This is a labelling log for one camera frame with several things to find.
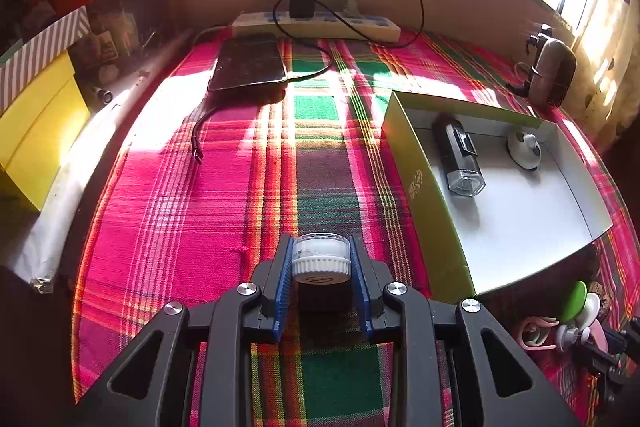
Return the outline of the green white suction holder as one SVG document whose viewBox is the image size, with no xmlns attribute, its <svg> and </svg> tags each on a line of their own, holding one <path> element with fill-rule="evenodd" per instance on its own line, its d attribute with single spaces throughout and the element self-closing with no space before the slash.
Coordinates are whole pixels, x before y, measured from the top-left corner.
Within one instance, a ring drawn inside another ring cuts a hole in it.
<svg viewBox="0 0 640 427">
<path fill-rule="evenodd" d="M 581 332 L 597 320 L 601 309 L 601 299 L 583 281 L 577 281 L 568 294 L 559 315 L 561 325 L 573 325 Z"/>
</svg>

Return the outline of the pink clip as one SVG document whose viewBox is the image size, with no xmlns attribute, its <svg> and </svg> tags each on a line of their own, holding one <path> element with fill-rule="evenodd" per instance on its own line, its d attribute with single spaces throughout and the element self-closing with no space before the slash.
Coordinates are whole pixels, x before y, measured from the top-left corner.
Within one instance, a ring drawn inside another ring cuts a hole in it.
<svg viewBox="0 0 640 427">
<path fill-rule="evenodd" d="M 589 338 L 600 351 L 608 353 L 608 338 L 606 338 L 604 329 L 598 319 L 595 319 L 589 326 Z"/>
<path fill-rule="evenodd" d="M 525 351 L 555 350 L 554 334 L 560 322 L 555 317 L 525 317 L 514 329 L 514 338 Z"/>
</svg>

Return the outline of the small white ribbed jar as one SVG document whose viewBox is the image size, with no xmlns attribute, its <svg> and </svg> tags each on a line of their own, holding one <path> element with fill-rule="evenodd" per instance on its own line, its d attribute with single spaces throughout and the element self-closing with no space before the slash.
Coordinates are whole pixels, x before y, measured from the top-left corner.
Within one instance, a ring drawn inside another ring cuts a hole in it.
<svg viewBox="0 0 640 427">
<path fill-rule="evenodd" d="M 309 233 L 293 244 L 294 280 L 310 285 L 334 285 L 350 279 L 350 245 L 346 237 L 333 233 Z"/>
</svg>

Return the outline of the white round face toy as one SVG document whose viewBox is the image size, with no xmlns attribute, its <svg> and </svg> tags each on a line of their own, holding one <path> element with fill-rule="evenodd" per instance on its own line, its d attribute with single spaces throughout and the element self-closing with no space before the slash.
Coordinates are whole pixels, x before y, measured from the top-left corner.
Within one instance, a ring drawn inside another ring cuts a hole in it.
<svg viewBox="0 0 640 427">
<path fill-rule="evenodd" d="M 533 133 L 512 130 L 506 138 L 506 150 L 516 165 L 534 171 L 542 159 L 541 147 Z"/>
</svg>

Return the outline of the grey white knob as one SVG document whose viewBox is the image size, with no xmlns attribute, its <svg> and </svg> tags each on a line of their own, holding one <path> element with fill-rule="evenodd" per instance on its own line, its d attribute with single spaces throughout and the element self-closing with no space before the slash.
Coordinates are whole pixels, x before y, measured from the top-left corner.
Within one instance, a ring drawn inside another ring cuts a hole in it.
<svg viewBox="0 0 640 427">
<path fill-rule="evenodd" d="M 566 352 L 570 347 L 588 343 L 591 337 L 591 329 L 585 326 L 583 329 L 575 325 L 560 324 L 555 331 L 555 348 L 560 352 Z"/>
</svg>

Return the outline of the green white cardboard box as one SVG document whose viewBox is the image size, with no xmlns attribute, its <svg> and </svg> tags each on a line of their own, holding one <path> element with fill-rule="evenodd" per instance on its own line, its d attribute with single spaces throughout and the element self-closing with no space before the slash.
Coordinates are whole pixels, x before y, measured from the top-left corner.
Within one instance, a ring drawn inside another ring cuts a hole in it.
<svg viewBox="0 0 640 427">
<path fill-rule="evenodd" d="M 439 114 L 471 135 L 486 186 L 454 195 L 432 131 Z M 454 98 L 395 91 L 383 121 L 411 210 L 432 296 L 446 303 L 526 280 L 600 239 L 612 220 L 585 161 L 557 124 Z M 512 130 L 533 133 L 540 166 L 506 150 Z"/>
</svg>

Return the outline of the plaid pink green cloth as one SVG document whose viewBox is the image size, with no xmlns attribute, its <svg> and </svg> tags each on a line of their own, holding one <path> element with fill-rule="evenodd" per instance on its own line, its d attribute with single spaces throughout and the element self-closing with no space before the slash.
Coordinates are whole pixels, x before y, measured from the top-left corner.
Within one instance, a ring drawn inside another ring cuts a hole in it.
<svg viewBox="0 0 640 427">
<path fill-rule="evenodd" d="M 397 280 L 428 295 L 408 200 L 381 126 L 392 90 L 526 113 L 503 88 L 511 61 L 474 44 L 423 35 L 411 48 L 320 41 L 338 71 L 293 83 L 281 102 L 231 107 L 191 130 L 228 31 L 194 46 L 145 104 L 118 152 L 85 241 L 75 289 L 76 401 L 170 300 L 217 299 L 272 257 L 281 233 L 360 233 Z M 596 181 L 613 228 L 596 243 L 597 280 L 619 329 L 639 312 L 639 241 L 614 178 L 567 113 L 551 113 Z M 359 335 L 357 317 L 329 340 L 303 332 L 293 307 L 277 346 L 252 347 L 255 426 L 385 426 L 390 347 Z"/>
</svg>

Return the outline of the floral curtain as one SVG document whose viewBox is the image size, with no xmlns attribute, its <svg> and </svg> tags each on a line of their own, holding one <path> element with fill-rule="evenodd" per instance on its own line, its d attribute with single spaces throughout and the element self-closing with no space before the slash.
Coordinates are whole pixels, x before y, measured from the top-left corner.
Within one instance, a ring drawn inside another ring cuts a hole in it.
<svg viewBox="0 0 640 427">
<path fill-rule="evenodd" d="M 639 0 L 596 0 L 574 52 L 562 107 L 603 153 L 639 114 Z"/>
</svg>

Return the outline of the yellow box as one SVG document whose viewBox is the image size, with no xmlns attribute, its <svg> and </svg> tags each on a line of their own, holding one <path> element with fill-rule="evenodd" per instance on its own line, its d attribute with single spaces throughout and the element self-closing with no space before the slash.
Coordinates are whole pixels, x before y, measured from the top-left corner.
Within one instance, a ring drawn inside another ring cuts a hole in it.
<svg viewBox="0 0 640 427">
<path fill-rule="evenodd" d="M 42 210 L 89 109 L 62 52 L 1 116 L 1 208 Z"/>
</svg>

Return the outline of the black smartphone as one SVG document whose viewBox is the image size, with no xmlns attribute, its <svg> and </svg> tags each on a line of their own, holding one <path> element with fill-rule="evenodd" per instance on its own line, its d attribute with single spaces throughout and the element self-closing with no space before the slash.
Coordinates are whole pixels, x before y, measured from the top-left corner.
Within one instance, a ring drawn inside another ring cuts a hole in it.
<svg viewBox="0 0 640 427">
<path fill-rule="evenodd" d="M 207 92 L 271 86 L 285 80 L 286 70 L 275 35 L 234 37 L 221 45 Z"/>
</svg>

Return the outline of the striped gift box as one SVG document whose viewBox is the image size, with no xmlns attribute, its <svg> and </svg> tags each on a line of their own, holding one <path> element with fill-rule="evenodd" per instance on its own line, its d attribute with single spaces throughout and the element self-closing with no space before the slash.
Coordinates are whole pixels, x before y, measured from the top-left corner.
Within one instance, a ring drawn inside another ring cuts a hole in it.
<svg viewBox="0 0 640 427">
<path fill-rule="evenodd" d="M 1 64 L 1 113 L 53 60 L 90 31 L 87 8 L 81 6 L 51 24 Z"/>
</svg>

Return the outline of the white power strip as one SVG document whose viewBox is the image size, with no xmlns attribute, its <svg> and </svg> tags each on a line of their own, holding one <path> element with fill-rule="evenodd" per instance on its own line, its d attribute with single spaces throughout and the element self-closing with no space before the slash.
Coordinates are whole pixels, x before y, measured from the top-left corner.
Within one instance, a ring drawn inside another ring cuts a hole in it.
<svg viewBox="0 0 640 427">
<path fill-rule="evenodd" d="M 302 39 L 358 39 L 351 30 L 333 14 L 317 12 L 313 18 L 292 18 L 288 11 L 277 12 L 278 24 L 271 12 L 243 13 L 231 25 L 235 37 L 270 34 L 279 38 L 292 35 Z M 368 38 L 386 43 L 398 43 L 401 30 L 391 20 L 378 16 L 344 16 L 344 20 Z"/>
</svg>

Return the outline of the white plug in strip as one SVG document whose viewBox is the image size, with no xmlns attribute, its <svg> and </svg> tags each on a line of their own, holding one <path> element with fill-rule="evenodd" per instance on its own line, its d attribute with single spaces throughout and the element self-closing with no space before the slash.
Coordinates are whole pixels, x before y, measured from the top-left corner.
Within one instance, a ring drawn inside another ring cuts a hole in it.
<svg viewBox="0 0 640 427">
<path fill-rule="evenodd" d="M 360 17 L 360 11 L 356 0 L 347 0 L 342 13 L 348 17 Z"/>
</svg>

